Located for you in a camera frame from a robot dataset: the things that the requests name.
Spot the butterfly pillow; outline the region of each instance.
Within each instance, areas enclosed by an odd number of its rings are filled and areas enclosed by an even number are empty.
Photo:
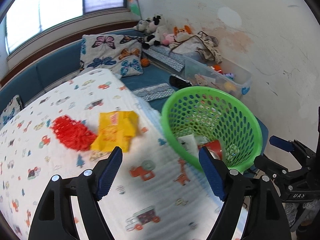
[[[14,96],[0,115],[0,129],[4,127],[4,125],[6,125],[22,109],[23,105],[20,96]]]
[[[143,74],[140,64],[142,37],[98,34],[83,35],[81,69],[108,68],[122,77]]]

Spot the white wall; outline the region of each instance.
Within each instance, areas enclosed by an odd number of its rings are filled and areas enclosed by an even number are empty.
[[[138,19],[127,9],[117,11],[101,12],[92,15],[81,16],[79,18],[67,21],[48,29],[47,31],[36,36],[31,41],[27,42],[25,46],[18,48],[8,58],[9,69],[14,68],[17,64],[25,58],[43,49],[44,47],[53,44],[63,38],[79,33],[86,29],[99,27],[111,23],[132,21]]]
[[[5,22],[2,21],[0,24],[0,80],[9,71],[7,56],[8,54],[5,48]]]
[[[316,150],[320,105],[320,26],[304,0],[140,0],[143,17],[164,14],[169,27],[189,24],[220,41],[223,57],[253,75],[243,102],[269,135]],[[299,168],[290,154],[267,156]]]

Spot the pink butterfly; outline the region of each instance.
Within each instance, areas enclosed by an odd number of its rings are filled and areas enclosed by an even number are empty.
[[[100,46],[101,44],[107,44],[110,48],[116,49],[115,43],[113,42],[115,39],[111,36],[98,36],[97,40],[92,45],[93,48]]]

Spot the window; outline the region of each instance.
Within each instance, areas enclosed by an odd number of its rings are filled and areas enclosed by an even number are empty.
[[[64,21],[121,7],[125,7],[125,0],[15,0],[6,14],[8,51]]]

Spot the orange fox plush toy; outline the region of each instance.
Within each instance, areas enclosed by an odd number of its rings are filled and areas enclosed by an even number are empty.
[[[188,34],[191,34],[191,29],[190,29],[190,27],[189,27],[188,25],[185,25],[185,26],[184,26],[184,29],[183,29],[183,28],[182,28],[182,29],[178,29],[178,27],[175,26],[175,27],[173,28],[173,32],[174,32],[174,35],[175,35],[175,36],[177,36],[178,33],[188,33]]]
[[[183,42],[188,40],[193,35],[191,34],[191,29],[188,25],[185,25],[184,28],[178,29],[177,26],[173,28],[174,35],[176,36],[177,42]]]

